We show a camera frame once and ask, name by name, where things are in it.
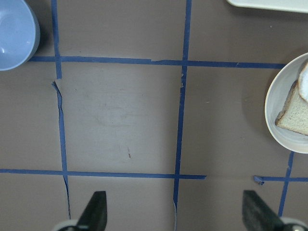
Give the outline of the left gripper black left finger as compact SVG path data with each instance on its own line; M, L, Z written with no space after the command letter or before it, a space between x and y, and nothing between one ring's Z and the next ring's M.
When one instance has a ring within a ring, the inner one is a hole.
M78 231L104 231L107 225L106 191L94 192L77 221Z

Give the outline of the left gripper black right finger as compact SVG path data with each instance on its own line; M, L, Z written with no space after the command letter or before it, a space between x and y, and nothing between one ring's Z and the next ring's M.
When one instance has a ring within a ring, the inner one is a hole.
M244 190L242 220L248 231L282 231L284 223L252 190Z

